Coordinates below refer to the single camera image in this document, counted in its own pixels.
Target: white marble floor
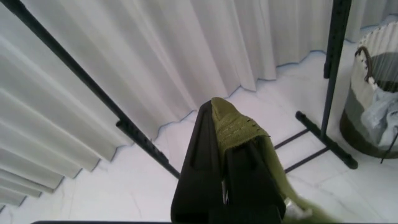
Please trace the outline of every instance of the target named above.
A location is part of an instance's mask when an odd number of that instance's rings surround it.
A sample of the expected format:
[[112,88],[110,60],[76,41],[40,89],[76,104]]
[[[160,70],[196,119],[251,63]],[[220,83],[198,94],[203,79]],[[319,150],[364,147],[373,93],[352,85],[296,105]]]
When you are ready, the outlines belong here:
[[[398,160],[365,156],[342,139],[338,121],[349,87],[356,45],[345,42],[331,111],[328,134],[359,162],[349,170],[332,152],[293,170],[295,190],[344,222],[398,222]],[[327,80],[325,54],[312,52],[299,65],[278,68],[276,81],[257,82],[257,92],[237,89],[229,98],[240,112],[254,118],[277,144],[304,127],[295,119],[303,111],[318,125],[322,120]],[[156,145],[181,169],[197,113],[161,128]],[[324,148],[310,133],[278,149],[284,167]],[[177,180],[138,146],[122,147],[112,162],[101,161],[91,173],[83,170],[65,179],[54,194],[28,197],[19,208],[7,206],[0,223],[26,224],[37,220],[170,220]]]

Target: gray cloth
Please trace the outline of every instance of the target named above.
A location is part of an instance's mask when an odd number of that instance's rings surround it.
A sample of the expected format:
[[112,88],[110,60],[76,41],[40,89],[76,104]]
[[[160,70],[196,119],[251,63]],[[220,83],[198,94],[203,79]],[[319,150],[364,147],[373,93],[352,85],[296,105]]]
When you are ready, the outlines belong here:
[[361,115],[361,122],[378,146],[390,146],[398,133],[398,92],[376,88],[372,104]]

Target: green cloth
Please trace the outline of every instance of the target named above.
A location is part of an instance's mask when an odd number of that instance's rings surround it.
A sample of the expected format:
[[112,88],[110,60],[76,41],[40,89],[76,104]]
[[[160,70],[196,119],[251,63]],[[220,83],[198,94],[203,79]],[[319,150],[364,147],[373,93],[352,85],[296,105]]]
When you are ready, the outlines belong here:
[[[221,155],[224,155],[225,151],[228,149],[240,146],[248,141],[254,141],[264,154],[264,161],[277,183],[281,196],[284,199],[288,197],[303,210],[312,210],[312,216],[300,220],[300,222],[337,222],[320,208],[300,198],[295,193],[286,178],[285,171],[279,162],[269,135],[265,130],[258,126],[253,119],[241,114],[231,103],[222,98],[216,97],[211,99],[211,105],[213,107],[212,117],[216,130],[218,148]],[[283,222],[292,223],[297,221],[285,217]]]

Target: basket handle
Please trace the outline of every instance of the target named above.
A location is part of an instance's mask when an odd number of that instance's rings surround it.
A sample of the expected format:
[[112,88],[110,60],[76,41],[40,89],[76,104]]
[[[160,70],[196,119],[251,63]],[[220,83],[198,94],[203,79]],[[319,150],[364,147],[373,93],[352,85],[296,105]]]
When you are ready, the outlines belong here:
[[357,49],[356,52],[355,52],[355,57],[356,57],[357,55],[359,55],[362,51],[365,53],[365,57],[366,57],[365,64],[366,64],[366,66],[367,66],[366,68],[368,69],[368,73],[367,73],[366,76],[365,76],[365,81],[366,81],[366,82],[369,82],[369,77],[372,77],[372,78],[374,78],[374,77],[373,77],[373,74],[372,74],[372,61],[371,61],[371,56],[370,56],[370,54],[369,54],[368,49],[367,49],[365,46],[360,46],[360,47],[358,47],[358,49]]

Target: curtain fold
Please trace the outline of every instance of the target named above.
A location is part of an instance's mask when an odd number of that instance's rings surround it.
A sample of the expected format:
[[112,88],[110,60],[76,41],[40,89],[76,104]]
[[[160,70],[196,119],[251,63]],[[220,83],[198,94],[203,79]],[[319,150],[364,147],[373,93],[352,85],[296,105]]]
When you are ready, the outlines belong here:
[[[214,96],[326,51],[332,1],[22,1],[150,138]],[[398,12],[354,0],[346,32]],[[0,205],[51,193],[130,144],[118,118],[0,6]]]

